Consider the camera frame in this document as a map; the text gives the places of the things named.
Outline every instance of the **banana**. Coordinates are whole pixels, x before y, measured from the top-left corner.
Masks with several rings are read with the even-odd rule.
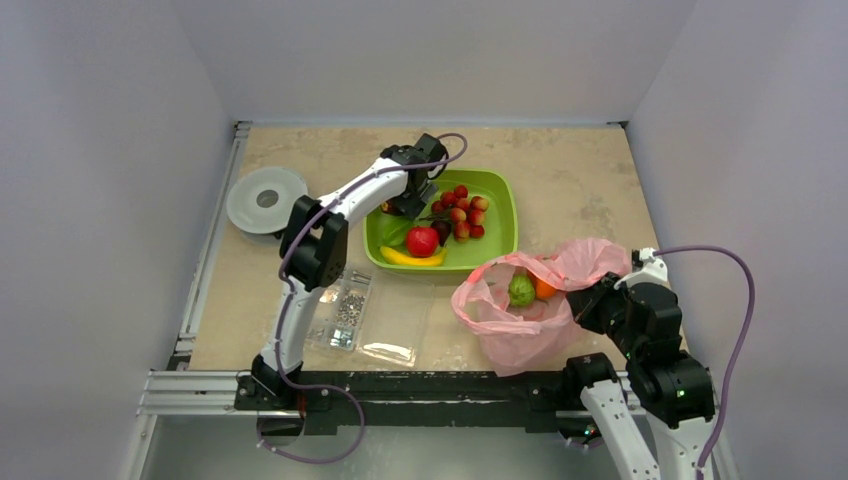
[[[383,258],[392,265],[408,265],[412,267],[438,267],[445,262],[445,257],[448,254],[447,247],[442,247],[439,253],[426,258],[411,257],[404,253],[398,252],[394,248],[380,247],[380,253]]]

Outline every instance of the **green plastic tray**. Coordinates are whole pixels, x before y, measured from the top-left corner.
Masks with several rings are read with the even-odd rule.
[[[469,198],[480,195],[489,200],[486,220],[483,227],[486,235],[483,238],[472,238],[466,243],[457,243],[453,235],[448,239],[448,249],[445,263],[439,267],[413,267],[407,265],[392,265],[383,258],[380,246],[383,241],[383,226],[391,218],[379,209],[365,217],[365,253],[377,266],[386,270],[403,273],[467,273],[487,261],[514,252],[518,248],[518,218],[515,211],[515,197],[506,179],[490,170],[460,170],[447,169],[436,179],[439,193],[435,201],[444,191],[453,190],[457,185],[468,187]],[[421,216],[430,214],[427,207]],[[402,246],[394,247],[406,252]]]

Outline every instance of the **orange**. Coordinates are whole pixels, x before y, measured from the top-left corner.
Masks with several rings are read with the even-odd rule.
[[[559,291],[551,285],[536,278],[536,275],[533,275],[532,272],[528,271],[527,276],[529,276],[530,281],[533,282],[533,288],[536,289],[536,298],[539,300],[551,298],[554,296],[554,294],[556,294],[556,292]]]

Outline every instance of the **tabletop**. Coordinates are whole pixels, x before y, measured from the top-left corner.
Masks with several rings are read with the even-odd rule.
[[[456,168],[486,168],[503,175],[515,195],[519,249],[552,251],[565,240],[602,237],[627,249],[657,240],[624,131],[609,128],[294,128],[253,127],[238,177],[267,166],[296,170],[309,195],[330,193],[368,168],[383,148],[413,144],[423,133],[457,131],[468,138]],[[458,145],[445,141],[450,151]],[[278,247],[247,239],[227,222],[220,232],[208,294],[189,368],[249,369],[280,308]],[[363,248],[361,225],[351,229],[348,264],[376,270]],[[434,300],[423,328],[418,371],[490,370],[474,336],[455,318],[450,296],[464,276],[428,276]],[[391,285],[385,287],[390,292]],[[372,321],[366,310],[365,321]],[[558,370],[565,360],[605,352],[617,369],[624,358],[605,337],[581,332],[560,355],[536,370]],[[308,346],[307,370],[400,370],[356,352]]]

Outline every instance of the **pink plastic bag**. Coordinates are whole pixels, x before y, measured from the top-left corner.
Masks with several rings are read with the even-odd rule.
[[[471,272],[454,292],[451,305],[457,319],[480,337],[483,353],[501,377],[554,357],[580,331],[562,291],[527,307],[509,306],[509,282],[521,269],[570,292],[593,285],[607,272],[629,273],[630,258],[624,247],[587,238],[565,242],[548,256],[510,253]]]

